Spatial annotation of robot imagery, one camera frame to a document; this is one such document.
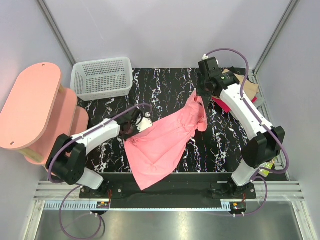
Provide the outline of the pink t-shirt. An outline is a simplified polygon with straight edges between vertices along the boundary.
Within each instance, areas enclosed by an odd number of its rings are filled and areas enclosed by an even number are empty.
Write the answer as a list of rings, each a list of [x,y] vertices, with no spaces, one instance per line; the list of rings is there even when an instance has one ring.
[[[145,190],[170,175],[178,166],[188,141],[205,132],[208,120],[201,96],[193,91],[179,111],[124,142],[133,177]]]

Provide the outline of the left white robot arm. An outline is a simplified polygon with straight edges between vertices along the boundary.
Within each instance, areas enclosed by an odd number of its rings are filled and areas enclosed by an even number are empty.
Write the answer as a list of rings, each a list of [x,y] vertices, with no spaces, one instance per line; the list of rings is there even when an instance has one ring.
[[[86,167],[87,155],[108,140],[119,136],[127,140],[137,135],[141,132],[141,121],[141,116],[106,118],[81,133],[59,135],[45,165],[48,180],[54,184],[87,187],[95,197],[103,198],[108,186],[99,173]]]

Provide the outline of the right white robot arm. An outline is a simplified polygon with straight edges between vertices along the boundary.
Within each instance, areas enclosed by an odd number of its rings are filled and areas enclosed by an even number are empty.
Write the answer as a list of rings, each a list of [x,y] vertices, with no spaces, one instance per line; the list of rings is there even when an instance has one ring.
[[[210,78],[198,74],[197,93],[202,97],[219,98],[228,105],[241,123],[248,137],[247,144],[241,150],[239,166],[232,173],[220,194],[228,194],[232,198],[239,198],[258,176],[261,171],[283,174],[283,170],[268,168],[267,164],[283,151],[285,130],[265,119],[245,94],[242,85],[236,77],[222,74]]]

